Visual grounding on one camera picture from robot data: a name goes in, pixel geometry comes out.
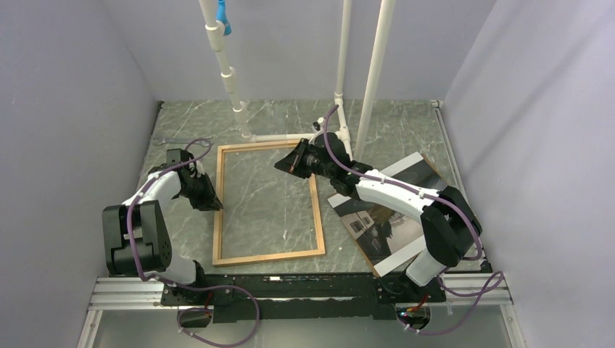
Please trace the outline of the wooden picture frame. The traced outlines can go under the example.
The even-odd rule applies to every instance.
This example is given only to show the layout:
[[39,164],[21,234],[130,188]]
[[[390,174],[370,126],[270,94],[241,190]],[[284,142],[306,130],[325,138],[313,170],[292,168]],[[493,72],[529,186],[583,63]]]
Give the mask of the wooden picture frame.
[[[223,198],[224,176],[226,155],[231,152],[253,152],[270,149],[287,149],[293,148],[298,144],[297,140],[280,140],[267,141],[249,144],[229,144],[220,145],[217,147],[217,168],[216,168],[216,184],[215,190],[218,198]],[[314,176],[309,178],[310,200],[313,214],[315,239],[317,247],[315,249],[284,252],[275,254],[262,254],[245,257],[224,258],[222,253],[223,247],[223,212],[217,211],[214,214],[213,232],[212,232],[212,265],[215,267],[227,267],[235,265],[251,265],[263,262],[277,262],[284,260],[298,260],[309,257],[319,257],[326,253],[325,239],[323,234],[323,226],[320,212],[320,204],[318,199],[318,189]]]

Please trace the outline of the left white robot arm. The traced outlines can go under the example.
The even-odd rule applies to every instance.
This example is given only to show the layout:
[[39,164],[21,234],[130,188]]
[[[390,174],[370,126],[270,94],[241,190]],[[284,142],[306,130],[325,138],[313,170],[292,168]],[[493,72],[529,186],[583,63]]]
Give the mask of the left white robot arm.
[[150,170],[146,183],[121,204],[102,211],[106,266],[110,275],[150,279],[179,288],[192,305],[208,295],[205,272],[195,260],[173,249],[163,212],[173,199],[185,198],[194,210],[223,208],[198,157],[186,149],[171,149],[166,162]]

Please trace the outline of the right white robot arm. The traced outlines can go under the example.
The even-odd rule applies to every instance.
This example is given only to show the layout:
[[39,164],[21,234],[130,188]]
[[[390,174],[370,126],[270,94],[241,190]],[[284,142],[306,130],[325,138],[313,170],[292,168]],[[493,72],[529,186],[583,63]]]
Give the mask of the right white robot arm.
[[301,179],[322,176],[338,197],[387,208],[419,225],[424,245],[413,253],[399,283],[400,293],[409,301],[428,293],[434,279],[457,266],[472,246],[481,246],[482,227],[457,188],[424,188],[390,177],[351,159],[333,133],[314,141],[301,139],[274,167]]

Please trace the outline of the glossy photo board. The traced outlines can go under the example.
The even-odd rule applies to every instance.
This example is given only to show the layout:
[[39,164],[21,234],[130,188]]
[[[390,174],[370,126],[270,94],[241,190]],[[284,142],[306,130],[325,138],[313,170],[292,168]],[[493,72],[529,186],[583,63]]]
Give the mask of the glossy photo board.
[[[424,188],[449,186],[424,155],[415,152],[384,168],[386,175]],[[387,208],[365,202],[348,202],[346,197],[330,196],[329,204],[360,247],[376,276],[385,276],[413,261],[413,253],[423,245],[419,225]]]

